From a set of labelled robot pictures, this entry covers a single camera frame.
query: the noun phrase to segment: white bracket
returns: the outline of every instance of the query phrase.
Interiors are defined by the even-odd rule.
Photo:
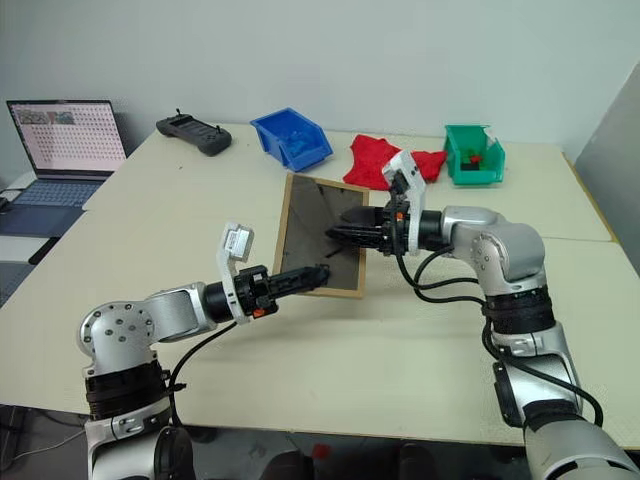
[[[247,261],[252,243],[252,229],[229,222],[225,226],[220,239],[220,247],[216,254],[218,269],[222,276],[222,287],[227,297],[227,305],[229,305],[229,310],[231,310],[234,320],[239,324],[249,323],[249,317],[242,311],[233,279],[238,275],[236,262],[245,263]]]
[[[424,192],[427,188],[422,174],[414,162],[411,152],[402,150],[396,153],[389,162],[382,167],[382,175],[391,186],[396,173],[402,173],[407,189],[404,196],[409,201],[409,241],[407,251],[410,255],[418,254],[418,235],[420,233],[420,217],[424,209]]]

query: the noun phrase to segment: red object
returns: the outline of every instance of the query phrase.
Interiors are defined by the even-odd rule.
[[[311,451],[311,458],[315,460],[324,460],[331,454],[331,447],[323,443],[316,443]]]
[[[384,138],[373,138],[367,135],[356,135],[351,144],[353,151],[353,167],[343,180],[351,185],[360,185],[372,190],[388,190],[389,185],[382,176],[382,167],[400,151]],[[428,182],[435,182],[440,168],[447,159],[447,152],[411,152],[422,177]]]

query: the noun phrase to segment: blue plastic bin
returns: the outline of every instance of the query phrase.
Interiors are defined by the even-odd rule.
[[[256,128],[264,151],[294,172],[333,153],[322,128],[292,108],[257,118],[251,125]]]

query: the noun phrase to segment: wooden frame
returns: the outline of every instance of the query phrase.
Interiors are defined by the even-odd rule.
[[[278,241],[276,242],[276,252],[273,265],[273,273],[280,273],[282,269],[282,260],[284,256],[284,245],[287,237],[287,224],[289,221],[289,208],[291,205],[291,191],[293,187],[293,179],[295,176],[306,176],[311,178],[318,185],[325,185],[327,187],[341,188],[344,190],[350,190],[354,192],[362,193],[362,205],[369,205],[369,190],[362,187],[356,187],[354,185],[347,185],[346,183],[334,182],[333,180],[326,180],[324,178],[309,177],[307,175],[298,175],[289,173],[284,187],[284,199],[282,201],[282,211],[280,213],[280,227],[278,230]],[[360,249],[360,256],[358,258],[358,288],[357,290],[347,290],[342,288],[316,288],[311,292],[307,292],[303,295],[317,295],[325,297],[344,297],[344,298],[362,298],[364,297],[364,282],[366,273],[366,249]]]

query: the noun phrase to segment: black cable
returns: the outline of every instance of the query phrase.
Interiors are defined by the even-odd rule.
[[[424,271],[424,269],[437,257],[453,251],[454,247],[452,245],[449,245],[436,252],[433,252],[426,259],[424,259],[420,264],[420,266],[418,267],[418,270],[416,271],[416,275],[414,276],[414,278],[411,278],[411,275],[407,270],[407,266],[405,265],[404,260],[402,258],[402,254],[400,253],[400,245],[398,244],[398,220],[396,218],[397,213],[398,213],[398,206],[396,203],[396,195],[394,192],[391,192],[391,244],[393,246],[393,253],[396,257],[396,261],[398,262],[398,268],[400,269],[402,276],[407,281],[407,283],[411,285],[416,296],[420,300],[424,300],[425,302],[429,302],[429,303],[476,302],[479,305],[484,306],[484,300],[474,296],[470,296],[470,295],[434,298],[434,297],[428,297],[424,295],[422,292],[420,292],[420,290],[430,290],[433,288],[443,287],[445,285],[451,285],[453,283],[462,283],[462,282],[478,283],[478,280],[475,278],[459,277],[459,278],[451,278],[448,280],[442,280],[440,282],[427,283],[424,285],[420,285],[420,283],[418,283],[420,280],[420,275],[422,275],[422,272]]]
[[[173,369],[173,372],[171,372],[171,377],[169,378],[169,402],[171,403],[171,420],[173,421],[173,426],[174,427],[181,427],[182,426],[182,421],[180,420],[180,417],[178,416],[178,411],[176,410],[176,401],[175,401],[175,397],[174,397],[174,393],[177,391],[176,390],[176,380],[178,378],[178,374],[180,373],[180,370],[182,370],[182,367],[184,367],[185,363],[187,363],[187,361],[193,355],[195,355],[198,350],[200,350],[202,347],[207,345],[209,342],[212,342],[216,338],[224,335],[229,330],[232,330],[236,325],[238,325],[238,324],[236,322],[233,322],[231,325],[229,325],[224,330],[220,330],[218,332],[215,332],[213,335],[208,336],[207,338],[202,340],[200,343],[198,343],[197,345],[192,347],[187,353],[185,353],[182,356],[180,361],[176,364],[176,367]]]
[[[484,328],[482,329],[482,345],[487,350],[487,352],[489,352],[489,354],[496,360],[502,363],[505,363],[507,365],[511,365],[512,367],[517,368],[518,370],[521,370],[525,373],[528,373],[529,375],[533,375],[534,377],[545,380],[549,383],[552,383],[558,387],[569,390],[570,392],[573,392],[574,394],[582,397],[584,400],[589,402],[593,407],[593,411],[594,411],[593,423],[596,426],[602,428],[602,423],[604,421],[604,414],[602,412],[602,406],[595,399],[595,397],[593,397],[589,392],[581,389],[580,387],[577,387],[575,385],[572,385],[571,383],[567,383],[563,380],[560,380],[559,378],[553,377],[544,372],[536,370],[535,368],[531,368],[529,365],[524,363],[518,357],[513,357],[511,355],[504,355],[502,352],[500,352],[498,348],[496,348],[495,345],[493,345],[493,342],[491,341],[491,322],[489,320],[487,320]]]
[[[22,433],[22,429],[18,427],[13,427],[11,425],[5,425],[4,423],[0,423],[0,431],[6,430],[11,433]]]
[[[78,428],[84,428],[84,424],[78,425],[77,423],[71,423],[71,422],[65,422],[64,420],[60,420],[56,417],[54,417],[53,415],[51,415],[49,412],[47,412],[46,410],[39,410],[36,409],[35,412],[38,415],[43,416],[44,418],[46,418],[47,420],[53,422],[53,423],[57,423],[59,425],[64,425],[66,427],[78,427]]]
[[[392,191],[391,192],[391,242],[393,246],[393,251],[394,251],[396,260],[398,262],[398,267],[400,268],[400,272],[402,273],[402,276],[407,281],[407,283],[409,283],[409,285],[413,287],[413,291],[416,294],[416,296],[419,299],[429,303],[449,303],[449,302],[469,301],[469,302],[476,302],[479,305],[484,306],[485,305],[484,300],[477,297],[473,297],[473,296],[462,295],[457,297],[433,298],[433,297],[426,296],[420,291],[420,290],[430,290],[433,288],[438,288],[438,287],[450,285],[453,283],[462,283],[462,282],[478,283],[478,280],[475,278],[460,277],[460,278],[442,280],[440,282],[434,282],[431,284],[421,285],[419,283],[420,276],[422,275],[422,272],[424,272],[424,270],[427,268],[427,266],[439,256],[453,251],[454,247],[452,245],[446,246],[429,255],[425,260],[423,260],[423,262],[420,264],[420,266],[416,270],[414,278],[411,278],[411,276],[409,275],[409,271],[407,270],[407,267],[404,264],[404,260],[402,259],[402,255],[400,254],[400,248],[398,244],[398,221],[396,218],[397,213],[398,213],[398,207],[396,203],[396,195],[395,195],[395,192]],[[500,352],[500,350],[498,350],[491,341],[491,321],[490,320],[487,320],[487,323],[485,324],[485,327],[482,330],[482,345],[484,346],[485,350],[487,350],[487,352],[489,352],[489,354],[496,360],[501,361],[502,363],[511,365],[512,367],[517,368],[518,370],[521,370],[525,373],[528,373],[529,375],[533,375],[534,377],[537,377],[541,380],[545,380],[549,383],[552,383],[553,385],[569,390],[570,392],[573,392],[575,395],[582,397],[593,407],[593,411],[594,411],[593,423],[598,427],[602,427],[602,424],[604,421],[604,414],[602,411],[602,406],[595,399],[595,397],[593,397],[590,393],[581,389],[580,387],[577,387],[563,380],[560,380],[556,377],[548,375],[544,372],[536,370],[535,368],[531,368],[530,366],[528,366],[526,363],[524,363],[517,357],[502,354],[502,352]]]

